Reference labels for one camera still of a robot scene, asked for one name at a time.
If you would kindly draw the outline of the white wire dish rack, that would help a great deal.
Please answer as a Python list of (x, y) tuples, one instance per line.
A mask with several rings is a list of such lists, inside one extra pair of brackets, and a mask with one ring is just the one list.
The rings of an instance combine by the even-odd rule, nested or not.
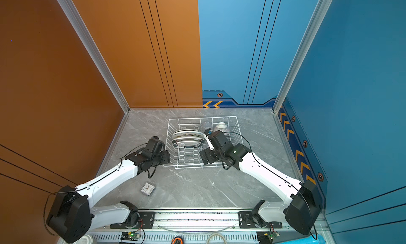
[(205, 165), (199, 152), (209, 148), (204, 131), (220, 130), (234, 145), (247, 142), (240, 136), (241, 130), (236, 116), (196, 117), (169, 119), (167, 127), (166, 150), (170, 154), (170, 162), (166, 168), (198, 169), (221, 167), (220, 162)]

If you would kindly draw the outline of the green red rimmed plate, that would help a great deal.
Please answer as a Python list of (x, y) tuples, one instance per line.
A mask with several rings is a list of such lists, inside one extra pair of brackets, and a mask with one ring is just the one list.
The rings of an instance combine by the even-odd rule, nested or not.
[(173, 146), (174, 147), (194, 147), (194, 146), (201, 146), (203, 143), (204, 143), (204, 140), (202, 142), (187, 141), (187, 142), (175, 143), (175, 144), (173, 144)]

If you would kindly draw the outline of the watermelon pattern plate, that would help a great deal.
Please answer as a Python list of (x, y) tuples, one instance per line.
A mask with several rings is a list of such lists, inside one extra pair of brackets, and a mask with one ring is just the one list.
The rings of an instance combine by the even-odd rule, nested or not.
[(198, 137), (203, 139), (204, 138), (204, 134), (198, 130), (194, 130), (194, 129), (182, 129), (179, 131), (176, 131), (172, 134), (172, 139), (178, 139), (180, 137), (186, 137), (186, 136), (192, 136), (192, 137)]

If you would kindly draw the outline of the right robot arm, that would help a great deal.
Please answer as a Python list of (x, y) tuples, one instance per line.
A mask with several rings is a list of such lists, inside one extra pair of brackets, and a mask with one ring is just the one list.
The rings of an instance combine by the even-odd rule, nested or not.
[(250, 146), (232, 144), (222, 131), (204, 132), (208, 148), (200, 151), (205, 165), (221, 162), (224, 170), (236, 168), (250, 175), (274, 192), (281, 203), (261, 200), (252, 210), (252, 219), (259, 228), (285, 220), (303, 235), (316, 235), (315, 222), (322, 211), (322, 198), (310, 180), (294, 179), (261, 160)]

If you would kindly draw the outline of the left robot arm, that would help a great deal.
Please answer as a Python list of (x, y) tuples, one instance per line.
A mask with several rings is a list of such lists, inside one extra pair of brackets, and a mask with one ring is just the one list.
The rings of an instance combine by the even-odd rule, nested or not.
[(159, 165), (168, 164), (170, 154), (165, 143), (153, 136), (145, 144), (135, 147), (120, 163), (100, 176), (72, 188), (65, 186), (53, 193), (55, 199), (48, 214), (43, 215), (46, 231), (72, 244), (88, 231), (107, 225), (122, 225), (125, 228), (141, 225), (138, 208), (128, 201), (113, 206), (97, 207), (105, 195), (124, 182), (143, 172), (148, 177)]

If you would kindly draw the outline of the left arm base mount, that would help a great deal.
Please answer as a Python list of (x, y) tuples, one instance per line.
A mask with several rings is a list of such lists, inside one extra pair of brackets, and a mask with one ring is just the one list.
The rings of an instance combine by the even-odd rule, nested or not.
[(155, 212), (130, 212), (129, 217), (120, 224), (111, 224), (111, 229), (152, 229), (155, 220)]

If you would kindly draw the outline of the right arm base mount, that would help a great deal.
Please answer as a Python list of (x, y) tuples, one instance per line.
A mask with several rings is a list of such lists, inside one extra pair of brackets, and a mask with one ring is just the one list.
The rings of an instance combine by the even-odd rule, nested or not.
[(251, 211), (239, 211), (239, 226), (241, 229), (249, 228), (271, 228), (282, 229), (283, 224), (279, 221), (265, 222), (258, 214), (253, 214)]

